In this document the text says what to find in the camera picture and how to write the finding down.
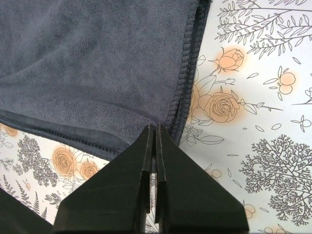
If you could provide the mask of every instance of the towel fold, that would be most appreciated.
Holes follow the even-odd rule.
[[[143,128],[176,144],[209,0],[2,0],[0,122],[113,159]]]

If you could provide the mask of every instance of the floral pattern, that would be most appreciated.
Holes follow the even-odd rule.
[[[311,3],[215,0],[208,17],[180,147],[243,204],[251,233],[311,233]],[[50,223],[107,163],[0,124],[0,187]]]

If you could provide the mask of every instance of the floral tablecloth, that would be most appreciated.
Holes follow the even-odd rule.
[[[244,204],[251,233],[312,230],[311,28],[312,0],[211,5],[180,147]],[[0,186],[51,223],[107,163],[0,126]]]

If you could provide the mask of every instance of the tablecloth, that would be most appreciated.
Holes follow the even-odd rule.
[[[211,5],[180,147],[242,202],[251,233],[312,229],[311,28],[311,0]],[[0,186],[51,223],[107,163],[0,126]]]

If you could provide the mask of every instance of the towel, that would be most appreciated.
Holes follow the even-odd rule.
[[[111,160],[179,143],[209,0],[0,2],[0,122]]]

